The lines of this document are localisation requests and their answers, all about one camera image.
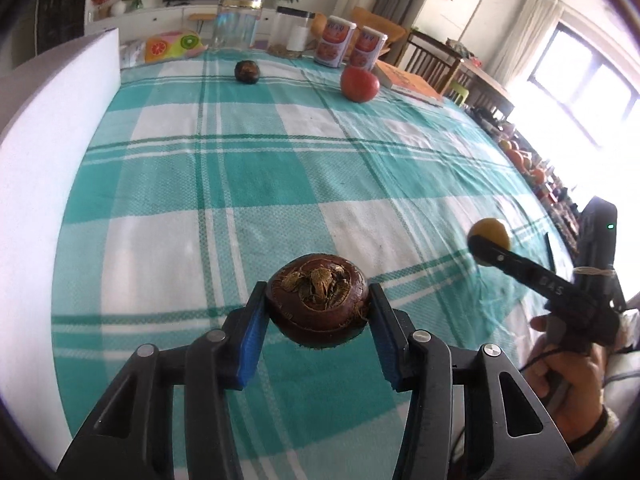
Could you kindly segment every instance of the metal rivet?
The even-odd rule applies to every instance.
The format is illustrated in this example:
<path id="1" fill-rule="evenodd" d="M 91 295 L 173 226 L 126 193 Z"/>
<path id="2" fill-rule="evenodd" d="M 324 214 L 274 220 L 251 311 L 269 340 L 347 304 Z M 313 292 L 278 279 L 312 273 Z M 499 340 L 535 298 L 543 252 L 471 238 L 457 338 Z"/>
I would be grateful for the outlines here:
<path id="1" fill-rule="evenodd" d="M 225 337 L 226 334 L 222 332 L 222 330 L 211 330 L 210 332 L 207 332 L 207 339 L 212 343 L 219 343 L 224 340 Z"/>
<path id="2" fill-rule="evenodd" d="M 498 357 L 498 355 L 502 353 L 502 350 L 500 350 L 500 347 L 498 345 L 489 343 L 484 345 L 484 353 L 491 357 Z"/>
<path id="3" fill-rule="evenodd" d="M 431 334 L 426 330 L 416 330 L 412 334 L 412 337 L 414 338 L 414 341 L 418 343 L 428 343 L 431 341 Z"/>
<path id="4" fill-rule="evenodd" d="M 154 346 L 147 343 L 145 345 L 140 345 L 138 347 L 138 350 L 136 351 L 136 354 L 138 354 L 140 357 L 149 357 L 150 355 L 153 355 L 155 351 L 156 349 L 154 348 Z"/>

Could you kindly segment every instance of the green chair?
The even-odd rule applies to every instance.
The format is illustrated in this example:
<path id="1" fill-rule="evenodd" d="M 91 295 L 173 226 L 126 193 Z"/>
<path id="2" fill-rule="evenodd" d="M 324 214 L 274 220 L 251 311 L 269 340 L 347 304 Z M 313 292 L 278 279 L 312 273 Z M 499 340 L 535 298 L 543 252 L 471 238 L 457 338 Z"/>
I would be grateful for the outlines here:
<path id="1" fill-rule="evenodd" d="M 451 83 L 449 83 L 449 86 L 447 86 L 446 94 L 448 95 L 449 93 L 453 93 L 453 95 L 450 96 L 450 99 L 458 106 L 462 106 L 465 103 L 466 98 L 469 97 L 469 90 L 467 90 L 457 81 L 452 81 Z"/>

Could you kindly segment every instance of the blue gripper pad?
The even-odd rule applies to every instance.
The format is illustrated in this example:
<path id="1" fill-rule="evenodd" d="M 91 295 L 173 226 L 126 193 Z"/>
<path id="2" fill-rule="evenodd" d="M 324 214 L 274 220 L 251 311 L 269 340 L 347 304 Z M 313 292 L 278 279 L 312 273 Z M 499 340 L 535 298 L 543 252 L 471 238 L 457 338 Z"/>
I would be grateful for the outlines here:
<path id="1" fill-rule="evenodd" d="M 254 289 L 247 302 L 247 307 L 252 305 L 253 308 L 244 337 L 240 343 L 238 371 L 236 373 L 239 389 L 243 389 L 255 374 L 260 352 L 262 351 L 264 335 L 267 333 L 269 325 L 269 314 L 265 308 L 263 290 L 257 289 L 258 287 Z"/>
<path id="2" fill-rule="evenodd" d="M 369 290 L 371 293 L 369 325 L 373 342 L 376 345 L 382 373 L 385 379 L 391 383 L 391 387 L 397 391 L 402 381 L 398 367 L 399 348 L 394 344 L 391 327 L 383 313 L 383 310 L 386 310 L 393 315 L 393 311 L 378 283 L 372 283 Z"/>

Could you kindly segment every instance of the red and white can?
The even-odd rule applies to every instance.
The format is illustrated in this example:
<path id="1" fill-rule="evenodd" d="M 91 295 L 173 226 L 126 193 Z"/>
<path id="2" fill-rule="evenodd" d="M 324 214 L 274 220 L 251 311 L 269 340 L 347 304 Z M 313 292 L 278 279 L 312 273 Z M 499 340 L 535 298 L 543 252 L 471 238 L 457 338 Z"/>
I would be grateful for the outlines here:
<path id="1" fill-rule="evenodd" d="M 337 16 L 329 16 L 316 48 L 314 61 L 324 66 L 338 68 L 342 62 L 356 24 Z"/>
<path id="2" fill-rule="evenodd" d="M 385 46 L 388 36 L 369 27 L 362 27 L 353 47 L 349 64 L 364 70 L 371 70 Z"/>

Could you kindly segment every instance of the green and white checkered tablecloth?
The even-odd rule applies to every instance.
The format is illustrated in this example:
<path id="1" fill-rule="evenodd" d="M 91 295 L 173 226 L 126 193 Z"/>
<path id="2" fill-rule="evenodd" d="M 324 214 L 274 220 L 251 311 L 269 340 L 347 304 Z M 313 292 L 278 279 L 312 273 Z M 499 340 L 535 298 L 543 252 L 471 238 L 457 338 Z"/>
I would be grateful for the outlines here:
<path id="1" fill-rule="evenodd" d="M 543 265 L 543 234 L 558 234 L 484 132 L 451 104 L 383 89 L 358 105 L 337 70 L 249 56 L 253 86 L 235 81 L 234 53 L 122 73 L 56 256 L 52 338 L 72 433 L 138 345 L 190 343 L 305 253 L 353 261 L 447 343 L 492 340 L 517 359 L 529 342 L 523 320 L 542 298 L 476 266 L 466 232 L 503 218 L 514 250 Z M 180 469 L 180 389 L 175 400 Z M 245 478 L 391 478 L 407 400 L 384 381 L 368 329 L 312 351 L 272 325 L 255 378 L 229 395 Z"/>

